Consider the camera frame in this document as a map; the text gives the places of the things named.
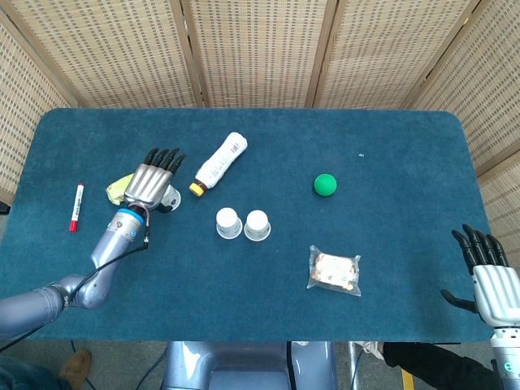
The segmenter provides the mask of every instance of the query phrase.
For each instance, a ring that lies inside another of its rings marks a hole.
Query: blue table
[[[231,131],[249,142],[216,188],[188,186]],[[152,215],[147,251],[123,260],[98,311],[67,310],[35,337],[114,340],[472,341],[490,331],[448,305],[471,297],[450,231],[488,230],[459,121],[398,110],[59,109],[38,125],[0,247],[0,297],[93,269],[116,207],[105,187],[154,146],[188,155],[180,208]],[[338,180],[331,197],[315,176]],[[79,231],[68,225],[85,183]],[[215,214],[267,212],[261,243],[223,240]],[[306,289],[309,246],[360,254],[361,297]]]

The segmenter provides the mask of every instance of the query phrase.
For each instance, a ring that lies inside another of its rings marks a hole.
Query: robotic arm
[[[152,149],[136,169],[124,194],[128,207],[115,213],[91,255],[96,270],[86,277],[69,275],[58,283],[0,301],[0,339],[42,327],[59,317],[68,306],[97,309],[106,302],[119,267],[117,260],[148,247],[150,211],[172,210],[163,197],[186,157],[182,155],[174,160],[178,151],[165,149],[158,153],[158,149]],[[127,252],[143,225],[143,245]]]
[[[480,315],[495,329],[491,345],[493,368],[504,390],[520,390],[520,280],[509,267],[504,248],[491,235],[462,226],[464,234],[452,231],[462,249],[474,286],[475,301],[441,293],[450,304]]]

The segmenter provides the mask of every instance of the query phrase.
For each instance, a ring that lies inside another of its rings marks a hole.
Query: plastic-wrapped snack
[[[323,253],[314,245],[310,246],[309,257],[309,283],[307,288],[319,286],[334,290],[339,293],[347,293],[361,296],[358,287],[359,259],[343,258]]]

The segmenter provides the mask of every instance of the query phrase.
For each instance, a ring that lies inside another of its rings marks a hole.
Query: cable
[[[167,350],[168,350],[168,347],[166,347],[164,349],[164,351],[162,351],[161,356],[159,356],[158,359],[155,361],[155,363],[146,371],[146,374],[144,374],[143,377],[141,378],[141,380],[139,381],[139,384],[137,385],[136,390],[139,390],[139,388],[141,387],[143,382],[145,382],[145,379],[148,377],[148,375],[150,375],[152,373],[152,371],[155,369],[155,367],[157,367],[159,365],[159,363],[163,361],[163,359],[166,357]]]
[[[134,254],[135,252],[141,252],[142,250],[145,250],[145,249],[148,249],[148,244],[150,242],[150,212],[149,210],[144,206],[142,205],[141,203],[139,202],[134,202],[132,203],[130,206],[139,206],[140,208],[144,209],[145,212],[146,212],[146,226],[145,226],[145,238],[143,240],[143,245],[138,247],[138,248],[135,248],[135,249],[132,249],[128,252],[125,252],[125,253],[122,253],[120,254],[119,256],[117,256],[116,258],[113,258],[111,259],[109,262],[106,262],[105,264],[103,264],[102,266],[100,266],[99,268],[96,268],[95,270],[93,270],[92,272],[90,272],[88,275],[86,275],[79,283],[78,285],[76,286],[76,288],[74,288],[74,290],[72,290],[72,293],[71,295],[69,296],[69,302],[73,302],[74,301],[74,298],[76,297],[78,291],[80,291],[80,288],[82,288],[85,283],[87,283],[90,278],[92,278],[94,275],[96,275],[100,270],[102,270],[103,268],[105,267],[108,267],[110,264],[113,264],[115,262],[118,262],[119,260],[121,260],[122,258],[126,258],[129,254]],[[34,329],[32,329],[31,331],[28,331],[27,333],[24,333],[22,336],[20,336],[19,338],[17,338],[16,340],[13,340],[11,343],[9,343],[8,345],[4,345],[3,347],[0,348],[0,353],[4,352],[5,350],[9,349],[10,347],[12,347],[13,345],[17,345],[20,341],[22,340],[25,340],[27,339],[30,335],[38,332],[40,329],[42,329],[44,326],[40,326],[40,327],[36,327]]]
[[[363,351],[359,352],[359,356],[357,356],[356,360],[356,368],[354,368],[354,374],[352,375],[352,382],[350,382],[350,390],[354,388],[354,380],[356,380],[356,375],[358,374],[359,361],[361,360],[361,356],[363,355]]]
[[[71,347],[72,347],[72,351],[74,353],[76,353],[76,346],[74,345],[74,340],[71,340]],[[90,388],[92,388],[92,390],[96,390],[96,388],[94,387],[94,385],[92,384],[92,382],[90,382],[90,379],[87,378],[87,384],[89,384]]]
[[[0,348],[0,353],[2,353],[3,351],[5,351],[6,349],[9,349],[10,347],[12,347],[13,345],[17,345],[21,340],[25,340],[27,339],[30,335],[32,335],[33,333],[36,333],[38,332],[40,329],[43,328],[43,325],[40,326],[40,327],[36,327],[34,329],[32,329],[31,331],[28,331],[27,333],[24,333],[22,336],[20,336],[19,338],[17,338],[16,340],[12,341],[11,343],[9,343],[8,345],[5,345],[3,347]]]
[[[294,366],[293,366],[293,343],[291,341],[287,342],[287,346],[285,347],[286,360],[287,360],[287,369],[289,373],[289,383],[291,384],[291,390],[297,390],[296,388],[296,377],[294,375]]]
[[[90,278],[92,278],[94,275],[96,275],[100,270],[102,270],[103,268],[105,267],[108,267],[109,265],[111,264],[114,264],[115,262],[118,262],[119,260],[121,260],[122,258],[126,258],[129,254],[134,254],[135,252],[141,252],[142,250],[145,250],[148,248],[148,245],[145,245],[143,244],[142,246],[138,247],[138,248],[135,248],[135,249],[132,249],[128,252],[125,252],[123,254],[120,254],[118,257],[116,258],[113,258],[112,260],[110,260],[109,262],[106,262],[105,264],[103,264],[102,266],[100,266],[99,268],[96,268],[95,270],[93,270],[92,272],[90,272],[88,275],[86,275],[79,283],[78,285],[76,286],[76,288],[74,288],[74,290],[72,290],[72,293],[71,295],[69,296],[69,301],[70,302],[73,302],[74,301],[74,298],[76,297],[78,291],[80,291],[80,288],[82,288],[85,283],[87,283]]]

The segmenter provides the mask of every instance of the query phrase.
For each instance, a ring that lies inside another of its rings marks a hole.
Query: green ball
[[[314,191],[322,197],[328,197],[336,192],[336,178],[329,173],[322,173],[314,181]]]

